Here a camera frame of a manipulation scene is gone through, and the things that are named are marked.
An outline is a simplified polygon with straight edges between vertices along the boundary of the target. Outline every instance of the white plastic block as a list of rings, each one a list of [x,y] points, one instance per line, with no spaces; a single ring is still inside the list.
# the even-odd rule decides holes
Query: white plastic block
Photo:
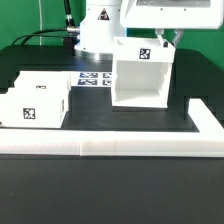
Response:
[[[68,72],[55,71],[20,71],[14,82],[15,88],[33,91],[43,89],[49,91],[64,90],[65,108],[69,110],[69,91],[71,91],[71,75]]]
[[[0,95],[2,127],[60,128],[66,114],[65,90],[9,88]]]
[[[224,135],[223,127],[201,99],[190,99],[188,113],[200,133]]]
[[[175,48],[166,44],[158,39],[115,38],[113,106],[167,108]]]

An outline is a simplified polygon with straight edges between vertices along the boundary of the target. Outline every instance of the cable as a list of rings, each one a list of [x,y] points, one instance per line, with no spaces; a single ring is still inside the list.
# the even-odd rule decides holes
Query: cable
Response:
[[[40,14],[40,30],[43,30],[43,13],[42,13],[42,2],[39,0],[39,14]],[[40,46],[42,45],[42,37],[40,37]]]
[[[31,39],[32,37],[53,37],[53,38],[63,38],[64,36],[53,36],[53,35],[42,35],[42,34],[30,34],[30,35],[23,35],[21,37],[16,38],[13,42],[12,45],[15,45],[15,43],[22,39],[22,38],[29,38]]]
[[[71,7],[69,0],[64,0],[64,6],[65,6],[65,14],[66,14],[66,26],[75,26],[74,19],[72,18],[72,13],[71,13]]]
[[[59,32],[59,31],[67,31],[66,28],[58,28],[58,29],[46,29],[46,30],[40,30],[40,31],[36,31],[30,35],[25,35],[26,38],[21,42],[21,45],[25,45],[25,43],[33,37],[33,35],[36,34],[42,34],[42,33],[51,33],[51,32]]]

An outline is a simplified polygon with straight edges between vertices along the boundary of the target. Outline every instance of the white cube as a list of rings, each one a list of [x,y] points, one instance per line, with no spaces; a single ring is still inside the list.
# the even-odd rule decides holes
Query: white cube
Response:
[[[0,95],[2,127],[60,128],[66,114],[63,91],[10,88]]]

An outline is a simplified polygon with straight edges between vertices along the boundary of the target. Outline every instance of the open white box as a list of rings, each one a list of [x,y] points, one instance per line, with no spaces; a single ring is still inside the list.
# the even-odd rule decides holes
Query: open white box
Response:
[[[174,54],[166,40],[116,37],[112,105],[167,108]]]

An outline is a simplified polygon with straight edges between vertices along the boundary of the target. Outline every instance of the marker sticker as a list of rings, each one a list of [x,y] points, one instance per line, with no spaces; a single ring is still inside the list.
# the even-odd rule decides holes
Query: marker sticker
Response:
[[[99,15],[98,20],[110,20],[105,8],[103,9],[101,14]]]

